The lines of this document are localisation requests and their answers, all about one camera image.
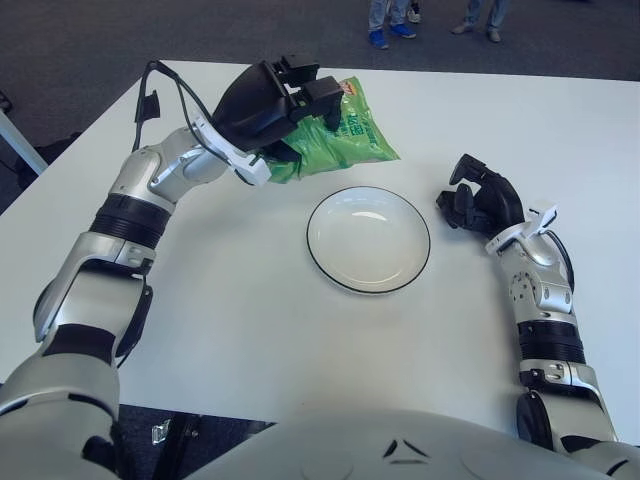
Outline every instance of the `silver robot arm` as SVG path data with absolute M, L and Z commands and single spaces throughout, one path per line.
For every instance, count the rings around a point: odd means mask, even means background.
M 520 438 L 613 478 L 640 477 L 640 450 L 618 442 L 596 374 L 585 361 L 573 267 L 549 230 L 557 207 L 531 208 L 532 220 L 525 222 L 506 179 L 468 155 L 450 183 L 463 178 L 479 183 L 480 191 L 474 196 L 460 184 L 456 193 L 443 192 L 438 205 L 452 227 L 490 238 L 486 250 L 504 272 L 522 354 L 520 382 L 528 389 L 517 405 Z
M 155 92 L 142 96 L 154 69 L 176 81 L 182 98 L 180 87 L 188 86 L 150 62 L 141 99 L 154 100 Z M 324 115 L 327 127 L 337 128 L 342 90 L 332 77 L 316 80 L 317 70 L 295 57 L 253 65 L 213 115 L 197 100 L 202 116 L 193 124 L 127 158 L 91 227 L 36 303 L 40 347 L 0 389 L 3 478 L 131 477 L 118 431 L 116 365 L 142 334 L 156 245 L 191 188 L 228 168 L 251 185 L 268 180 L 264 160 L 246 152 L 277 144 L 307 115 Z M 290 93 L 285 84 L 301 88 Z
M 222 175 L 227 160 L 179 129 L 125 161 L 91 228 L 38 301 L 40 348 L 0 389 L 7 478 L 128 476 L 116 361 L 142 333 L 152 298 L 145 275 L 176 202 Z

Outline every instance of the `green snack bag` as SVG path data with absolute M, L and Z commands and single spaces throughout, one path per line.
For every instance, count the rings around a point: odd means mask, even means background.
M 362 87 L 357 78 L 340 82 L 344 90 L 340 127 L 327 130 L 322 117 L 306 117 L 283 141 L 298 152 L 300 162 L 279 162 L 267 158 L 275 183 L 300 180 L 314 173 L 349 168 L 357 163 L 396 160 L 398 154 L 387 143 L 373 121 Z

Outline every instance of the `floor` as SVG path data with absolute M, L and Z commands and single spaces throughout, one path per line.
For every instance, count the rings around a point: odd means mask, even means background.
M 89 127 L 152 58 L 251 63 L 305 53 L 332 67 L 640 80 L 637 0 L 514 1 L 499 45 L 480 26 L 449 33 L 465 4 L 423 1 L 417 39 L 377 51 L 367 42 L 365 0 L 0 0 L 0 90 L 26 138 L 47 145 Z M 15 154 L 1 141 L 0 160 L 9 167 L 0 165 L 1 213 L 20 189 Z M 171 415 L 123 407 L 139 478 L 151 478 L 160 453 L 151 427 Z M 205 418 L 180 476 L 264 426 Z

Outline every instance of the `white bracket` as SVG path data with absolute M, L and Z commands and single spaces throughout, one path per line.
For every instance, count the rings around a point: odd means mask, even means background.
M 202 116 L 196 118 L 195 125 L 207 147 L 219 152 L 229 163 L 229 168 L 237 171 L 247 182 L 260 187 L 271 178 L 271 170 L 263 158 L 238 150 Z

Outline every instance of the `robotic hand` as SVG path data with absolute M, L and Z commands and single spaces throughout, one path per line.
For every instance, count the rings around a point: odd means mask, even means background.
M 585 363 L 573 267 L 549 230 L 557 207 L 530 208 L 525 222 L 509 181 L 470 155 L 460 159 L 449 183 L 462 179 L 480 185 L 478 192 L 460 183 L 455 193 L 443 191 L 437 204 L 451 227 L 489 238 L 486 250 L 497 257 L 509 284 L 522 353 L 520 382 L 528 390 L 517 405 L 520 438 L 614 478 L 638 478 L 638 448 L 617 442 L 595 372 Z

